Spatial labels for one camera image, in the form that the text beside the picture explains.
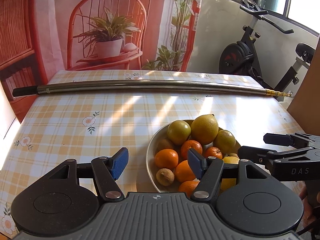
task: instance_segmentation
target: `bike seat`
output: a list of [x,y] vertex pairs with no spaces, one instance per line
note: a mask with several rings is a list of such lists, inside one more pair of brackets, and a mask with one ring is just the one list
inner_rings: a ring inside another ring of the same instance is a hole
[[305,43],[299,43],[296,47],[296,53],[298,56],[302,57],[302,59],[307,63],[311,63],[315,51],[316,50],[313,47]]

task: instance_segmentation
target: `exercise bike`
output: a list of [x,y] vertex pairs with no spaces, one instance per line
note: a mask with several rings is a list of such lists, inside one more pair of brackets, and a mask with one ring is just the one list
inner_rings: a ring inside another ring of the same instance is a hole
[[254,38],[252,37],[254,27],[258,20],[263,20],[284,34],[291,34],[294,33],[294,31],[292,29],[285,31],[271,20],[265,18],[263,15],[267,15],[268,11],[262,10],[253,0],[241,0],[241,2],[242,5],[240,5],[240,9],[252,15],[253,18],[249,26],[243,26],[244,35],[242,39],[237,41],[237,43],[228,45],[222,52],[219,61],[219,73],[251,76],[262,87],[281,92],[285,90],[290,82],[296,85],[299,82],[299,79],[296,77],[298,70],[302,66],[307,69],[309,68],[308,64],[310,64],[312,60],[315,49],[307,44],[299,43],[296,47],[296,53],[299,57],[302,57],[303,60],[297,57],[294,65],[289,68],[278,85],[276,85],[275,88],[271,87],[262,78],[257,52],[254,47],[255,41],[260,38],[261,35],[255,32]]

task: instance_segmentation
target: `white flower pot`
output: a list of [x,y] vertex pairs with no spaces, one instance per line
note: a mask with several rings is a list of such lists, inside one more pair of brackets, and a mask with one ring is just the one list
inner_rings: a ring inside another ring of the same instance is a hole
[[119,56],[121,46],[122,39],[116,41],[96,42],[98,58]]

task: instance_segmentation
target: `metal pole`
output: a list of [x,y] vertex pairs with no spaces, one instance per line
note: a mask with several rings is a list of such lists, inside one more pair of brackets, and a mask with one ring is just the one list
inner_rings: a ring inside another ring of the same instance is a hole
[[60,84],[48,84],[32,87],[16,88],[13,90],[14,97],[44,95],[56,93],[75,93],[88,91],[117,91],[117,90],[160,90],[160,91],[207,91],[207,92],[229,92],[261,96],[286,96],[291,94],[277,92],[265,88],[246,87],[239,85],[179,81],[179,80],[98,80],[69,82]]

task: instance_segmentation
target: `table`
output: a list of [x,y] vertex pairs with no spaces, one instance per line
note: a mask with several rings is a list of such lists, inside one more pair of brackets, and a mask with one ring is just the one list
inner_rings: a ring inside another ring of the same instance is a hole
[[[108,79],[190,80],[260,87],[247,76],[130,70],[58,71],[49,83]],[[0,232],[10,238],[16,235],[9,214],[14,197],[69,158],[88,163],[97,156],[112,156],[121,147],[127,147],[129,163],[117,180],[120,189],[125,195],[129,191],[154,192],[145,164],[153,134],[174,120],[209,113],[241,145],[287,149],[266,145],[263,135],[303,132],[272,97],[146,91],[39,96],[0,173]],[[80,184],[94,191],[92,180],[81,179]]]

